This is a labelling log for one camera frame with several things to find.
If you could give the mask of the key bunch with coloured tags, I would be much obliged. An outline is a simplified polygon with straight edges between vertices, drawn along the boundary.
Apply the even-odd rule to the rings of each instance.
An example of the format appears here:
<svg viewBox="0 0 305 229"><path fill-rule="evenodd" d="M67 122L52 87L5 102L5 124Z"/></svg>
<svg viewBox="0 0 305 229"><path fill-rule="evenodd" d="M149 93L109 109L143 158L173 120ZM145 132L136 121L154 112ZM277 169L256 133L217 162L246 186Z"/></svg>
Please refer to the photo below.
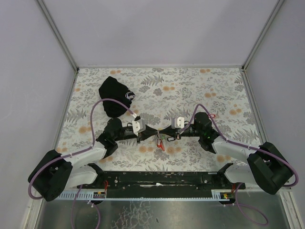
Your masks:
<svg viewBox="0 0 305 229"><path fill-rule="evenodd" d="M169 137L167 135L160 134L160 130L158 130L157 134L155 135L156 141L157 141L157 147L165 152L165 146L164 142L171 142L176 140L175 137Z"/></svg>

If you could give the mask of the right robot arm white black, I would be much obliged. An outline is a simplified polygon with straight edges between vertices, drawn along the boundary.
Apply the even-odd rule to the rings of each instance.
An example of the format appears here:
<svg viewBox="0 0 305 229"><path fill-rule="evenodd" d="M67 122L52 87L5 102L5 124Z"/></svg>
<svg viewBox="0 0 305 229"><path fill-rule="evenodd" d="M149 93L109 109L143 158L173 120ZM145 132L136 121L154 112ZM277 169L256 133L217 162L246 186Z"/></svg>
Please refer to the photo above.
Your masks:
<svg viewBox="0 0 305 229"><path fill-rule="evenodd" d="M181 137L198 137L199 145L208 152L230 156L244 163L243 166L229 166L226 178L232 183L258 185L263 191L274 195L293 176L287 161L271 143L247 146L244 143L224 139L212 127L212 121L205 112L194 115L193 123L184 130L169 126L160 131L174 140Z"/></svg>

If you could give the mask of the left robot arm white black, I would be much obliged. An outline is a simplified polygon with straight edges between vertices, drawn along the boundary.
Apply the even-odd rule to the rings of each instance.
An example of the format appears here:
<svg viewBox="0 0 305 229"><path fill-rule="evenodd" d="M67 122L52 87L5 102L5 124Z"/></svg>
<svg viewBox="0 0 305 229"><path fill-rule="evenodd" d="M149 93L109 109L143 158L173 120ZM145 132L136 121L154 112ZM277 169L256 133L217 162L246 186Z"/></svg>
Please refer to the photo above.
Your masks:
<svg viewBox="0 0 305 229"><path fill-rule="evenodd" d="M135 138L141 142L156 134L156 129L138 117L126 127L119 118L112 118L88 148L63 156L56 150L48 151L29 175L28 193L31 195L34 188L40 198L52 201L65 189L91 184L98 176L93 165L111 156L118 149L118 141Z"/></svg>

